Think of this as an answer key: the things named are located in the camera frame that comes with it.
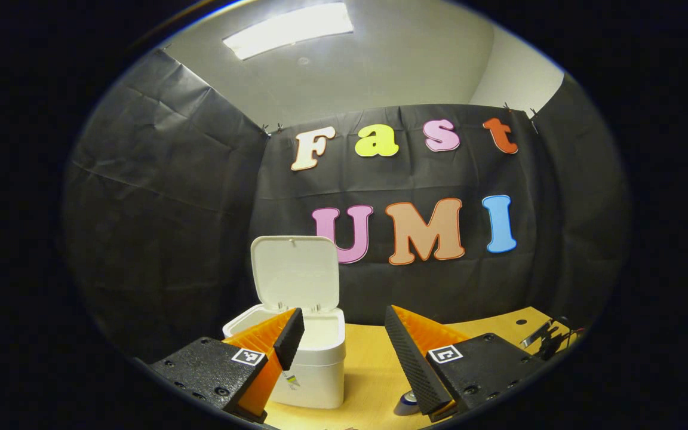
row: ceiling light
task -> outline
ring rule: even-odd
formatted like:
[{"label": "ceiling light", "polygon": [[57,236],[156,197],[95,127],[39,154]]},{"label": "ceiling light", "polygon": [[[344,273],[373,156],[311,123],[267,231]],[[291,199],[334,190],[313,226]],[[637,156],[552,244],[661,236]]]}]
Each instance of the ceiling light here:
[{"label": "ceiling light", "polygon": [[344,3],[326,3],[271,17],[223,42],[241,60],[276,47],[354,30]]}]

